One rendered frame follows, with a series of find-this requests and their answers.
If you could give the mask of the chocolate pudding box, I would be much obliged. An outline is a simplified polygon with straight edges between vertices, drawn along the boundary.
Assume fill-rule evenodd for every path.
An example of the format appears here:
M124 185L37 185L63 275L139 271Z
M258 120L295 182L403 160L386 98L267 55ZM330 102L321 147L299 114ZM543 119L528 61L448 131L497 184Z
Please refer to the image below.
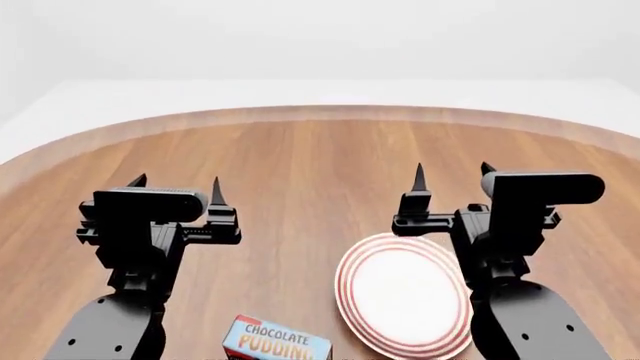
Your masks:
M239 314L222 341L228 360L333 360L331 341Z

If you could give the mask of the white plate with red rings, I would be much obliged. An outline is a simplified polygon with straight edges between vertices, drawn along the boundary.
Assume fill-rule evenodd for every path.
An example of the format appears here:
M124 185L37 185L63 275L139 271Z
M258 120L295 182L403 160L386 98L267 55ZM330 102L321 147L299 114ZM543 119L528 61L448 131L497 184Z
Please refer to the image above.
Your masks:
M472 342L469 290L455 256L425 236L360 240L337 266L334 294L355 336L392 360L450 360Z

